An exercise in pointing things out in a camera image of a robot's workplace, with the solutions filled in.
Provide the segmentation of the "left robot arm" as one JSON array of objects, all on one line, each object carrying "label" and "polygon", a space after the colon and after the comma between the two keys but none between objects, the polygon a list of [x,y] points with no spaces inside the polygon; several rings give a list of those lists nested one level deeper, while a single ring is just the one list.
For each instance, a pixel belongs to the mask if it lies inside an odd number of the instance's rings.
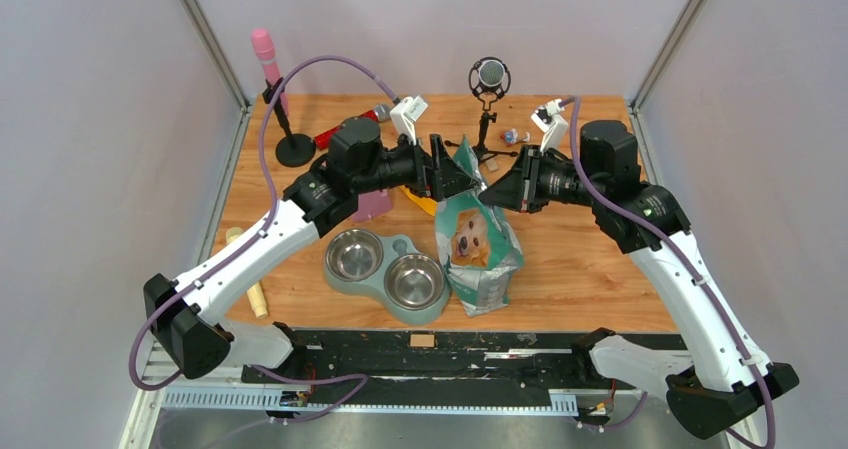
[{"label": "left robot arm", "polygon": [[298,380],[306,355],[275,325],[229,321],[232,305],[288,257],[320,240],[358,209],[362,194],[399,186],[442,201],[476,180],[433,134],[423,149],[402,135],[386,148],[377,122],[345,120],[327,152],[297,177],[252,227],[207,261],[175,278],[156,274],[144,287],[150,332],[187,379],[221,365],[263,366],[283,382]]}]

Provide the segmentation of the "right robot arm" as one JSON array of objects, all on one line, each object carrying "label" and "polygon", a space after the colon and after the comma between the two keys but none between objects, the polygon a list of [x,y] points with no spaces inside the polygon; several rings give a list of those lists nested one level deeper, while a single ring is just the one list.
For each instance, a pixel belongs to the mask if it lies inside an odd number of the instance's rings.
[{"label": "right robot arm", "polygon": [[575,380],[592,387],[612,379],[661,397],[700,439],[735,435],[738,423],[763,412],[764,444],[774,447],[774,402],[797,387],[794,368],[772,361],[744,330],[713,282],[676,198],[642,179],[638,142],[626,126],[592,121],[571,143],[571,157],[525,147],[481,193],[482,202],[521,213],[552,202],[590,208],[600,230],[652,283],[687,350],[681,356],[650,349],[600,328],[574,344]]}]

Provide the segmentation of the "green pet food bag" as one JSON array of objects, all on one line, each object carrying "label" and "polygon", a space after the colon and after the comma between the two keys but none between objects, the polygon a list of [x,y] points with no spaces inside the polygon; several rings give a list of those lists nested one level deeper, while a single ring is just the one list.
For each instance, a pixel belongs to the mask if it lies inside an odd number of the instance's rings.
[{"label": "green pet food bag", "polygon": [[441,201],[435,213],[435,240],[448,283],[466,314],[480,316],[509,304],[508,288],[525,266],[524,253],[504,211],[482,203],[487,182],[471,144],[464,139],[452,160],[476,185]]}]

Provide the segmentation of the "yellow plastic scoop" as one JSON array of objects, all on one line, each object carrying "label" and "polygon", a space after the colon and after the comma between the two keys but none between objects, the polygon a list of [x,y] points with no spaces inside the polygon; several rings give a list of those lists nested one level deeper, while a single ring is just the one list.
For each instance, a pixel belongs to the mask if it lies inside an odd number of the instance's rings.
[{"label": "yellow plastic scoop", "polygon": [[404,194],[404,195],[405,195],[405,196],[406,196],[406,197],[407,197],[407,198],[408,198],[411,202],[413,202],[416,206],[418,206],[420,209],[422,209],[422,210],[423,210],[426,214],[428,214],[428,215],[430,215],[430,216],[432,216],[432,217],[434,217],[434,216],[435,216],[435,214],[436,214],[436,212],[437,212],[437,208],[438,208],[438,203],[437,203],[436,201],[434,201],[434,200],[432,200],[432,199],[430,199],[430,198],[425,198],[425,197],[417,196],[417,195],[413,194],[413,193],[411,192],[411,190],[410,190],[410,189],[408,189],[408,188],[407,188],[407,187],[405,187],[405,186],[401,186],[401,187],[400,187],[400,191],[401,191],[401,192],[402,192],[402,193],[403,193],[403,194]]}]

